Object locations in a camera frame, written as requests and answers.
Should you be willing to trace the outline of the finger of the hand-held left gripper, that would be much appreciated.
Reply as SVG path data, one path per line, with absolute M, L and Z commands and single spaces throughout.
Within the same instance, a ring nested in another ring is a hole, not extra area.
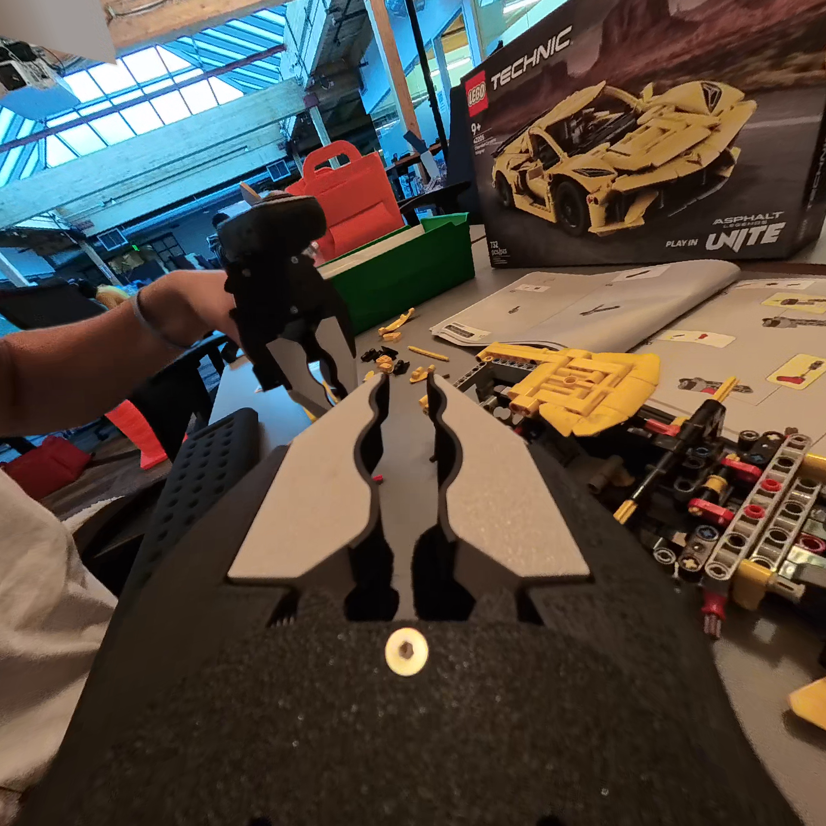
M 334 355 L 319 342 L 317 330 L 301 337 L 279 336 L 267 350 L 284 375 L 287 394 L 308 414 L 318 418 L 337 404 L 337 366 Z
M 313 308 L 313 340 L 321 376 L 336 398 L 345 398 L 358 384 L 354 348 L 338 317 L 324 306 Z

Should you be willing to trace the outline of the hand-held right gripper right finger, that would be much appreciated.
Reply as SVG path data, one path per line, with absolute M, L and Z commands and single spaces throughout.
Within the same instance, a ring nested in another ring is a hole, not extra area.
M 442 377 L 426 385 L 437 513 L 411 563 L 417 618 L 463 621 L 489 595 L 519 603 L 534 587 L 590 582 L 526 442 Z

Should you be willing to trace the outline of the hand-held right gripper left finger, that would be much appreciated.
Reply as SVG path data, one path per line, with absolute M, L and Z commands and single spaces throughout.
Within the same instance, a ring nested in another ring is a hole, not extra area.
M 237 585 L 326 592 L 350 620 L 391 620 L 393 553 L 378 482 L 391 383 L 363 382 L 286 450 L 227 578 Z

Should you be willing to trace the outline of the pile of yellow black pieces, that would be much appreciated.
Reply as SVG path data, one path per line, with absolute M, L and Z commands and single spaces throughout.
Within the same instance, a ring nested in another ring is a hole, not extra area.
M 416 308 L 411 307 L 398 318 L 379 326 L 379 345 L 362 353 L 360 361 L 367 370 L 362 377 L 366 382 L 377 375 L 407 377 L 409 384 L 425 384 L 426 379 L 436 372 L 436 366 L 449 363 L 450 357 L 434 350 L 432 346 L 420 347 L 405 344 L 407 327 L 417 317 Z

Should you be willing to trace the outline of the yellow toy car model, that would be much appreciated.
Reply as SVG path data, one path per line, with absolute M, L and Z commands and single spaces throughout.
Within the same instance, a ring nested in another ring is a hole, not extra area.
M 738 428 L 750 387 L 683 379 L 654 400 L 655 354 L 495 343 L 454 387 L 552 455 L 678 584 L 699 587 L 707 635 L 726 607 L 786 601 L 824 634 L 824 437 Z

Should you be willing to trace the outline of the person's left hand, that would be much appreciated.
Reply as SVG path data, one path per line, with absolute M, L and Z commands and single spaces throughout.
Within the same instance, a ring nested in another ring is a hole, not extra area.
M 233 318 L 234 297 L 225 287 L 223 270 L 179 270 L 142 290 L 145 315 L 179 348 L 195 345 L 220 332 L 236 345 L 240 333 Z

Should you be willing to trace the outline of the green plastic bin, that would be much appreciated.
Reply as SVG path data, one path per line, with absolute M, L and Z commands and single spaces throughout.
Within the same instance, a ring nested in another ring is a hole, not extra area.
M 345 301 L 355 335 L 475 277 L 466 213 L 420 223 L 419 238 L 325 279 Z

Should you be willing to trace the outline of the white papers stack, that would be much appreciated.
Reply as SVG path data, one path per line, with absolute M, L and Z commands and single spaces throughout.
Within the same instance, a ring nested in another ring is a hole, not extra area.
M 336 274 L 346 271 L 352 267 L 359 266 L 371 259 L 396 249 L 397 247 L 415 240 L 425 234 L 425 227 L 422 224 L 408 226 L 403 230 L 398 230 L 383 236 L 370 244 L 366 244 L 345 255 L 331 260 L 320 267 L 320 273 L 325 278 L 332 278 Z

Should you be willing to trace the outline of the black perforated chair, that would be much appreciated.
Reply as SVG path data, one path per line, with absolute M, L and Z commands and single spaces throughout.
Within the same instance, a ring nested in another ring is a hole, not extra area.
M 192 529 L 263 461 L 282 459 L 285 444 L 263 452 L 257 413 L 242 408 L 198 431 L 179 450 L 164 480 L 106 504 L 74 540 L 88 572 L 125 611 Z

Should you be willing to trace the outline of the orange bag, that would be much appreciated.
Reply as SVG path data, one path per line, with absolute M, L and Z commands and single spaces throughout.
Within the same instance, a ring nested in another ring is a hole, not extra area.
M 323 261 L 407 226 L 379 154 L 363 156 L 344 140 L 311 152 L 302 178 L 286 192 L 314 197 L 321 205 L 327 225 L 318 240 Z

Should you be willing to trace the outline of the orange cone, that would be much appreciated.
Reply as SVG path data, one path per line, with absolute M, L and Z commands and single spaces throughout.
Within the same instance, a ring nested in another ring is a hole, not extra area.
M 139 450 L 141 470 L 149 471 L 171 461 L 148 419 L 132 401 L 122 401 L 105 418 Z

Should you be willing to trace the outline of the black office chair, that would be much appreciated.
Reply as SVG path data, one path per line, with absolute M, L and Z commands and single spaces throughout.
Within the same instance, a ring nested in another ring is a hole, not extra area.
M 446 183 L 440 188 L 402 201 L 400 213 L 408 225 L 418 225 L 418 212 L 434 215 L 466 213 L 470 224 L 482 222 L 478 188 L 472 162 L 472 141 L 465 126 L 451 126 Z

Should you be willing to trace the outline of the black floor lamp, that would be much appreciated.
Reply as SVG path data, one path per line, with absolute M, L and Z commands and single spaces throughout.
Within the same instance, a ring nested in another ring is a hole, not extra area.
M 425 83 L 425 89 L 427 91 L 428 96 L 428 103 L 430 110 L 433 115 L 433 119 L 435 122 L 435 127 L 437 130 L 438 138 L 439 138 L 439 145 L 442 155 L 446 163 L 449 162 L 449 140 L 445 133 L 444 123 L 441 118 L 440 110 L 439 110 L 439 103 L 438 98 L 435 90 L 435 86 L 433 83 L 433 79 L 429 70 L 428 65 L 428 56 L 427 56 L 427 49 L 425 47 L 425 41 L 421 34 L 420 26 L 419 26 L 419 19 L 416 11 L 416 2 L 415 1 L 406 1 L 406 7 L 408 12 L 408 17 L 410 19 L 410 25 L 412 29 L 412 34 L 414 36 L 414 41 L 416 43 L 416 50 L 419 58 L 419 66 L 421 68 L 423 80 Z

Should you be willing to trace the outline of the person's white shirt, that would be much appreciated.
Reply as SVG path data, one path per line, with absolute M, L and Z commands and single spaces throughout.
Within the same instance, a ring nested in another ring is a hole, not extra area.
M 2 472 L 3 804 L 33 787 L 55 757 L 116 605 L 66 525 Z

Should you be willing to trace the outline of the toy car box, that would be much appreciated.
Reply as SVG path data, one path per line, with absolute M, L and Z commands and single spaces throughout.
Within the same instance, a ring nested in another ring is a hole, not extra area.
M 491 263 L 785 259 L 824 223 L 824 1 L 565 2 L 462 78 Z

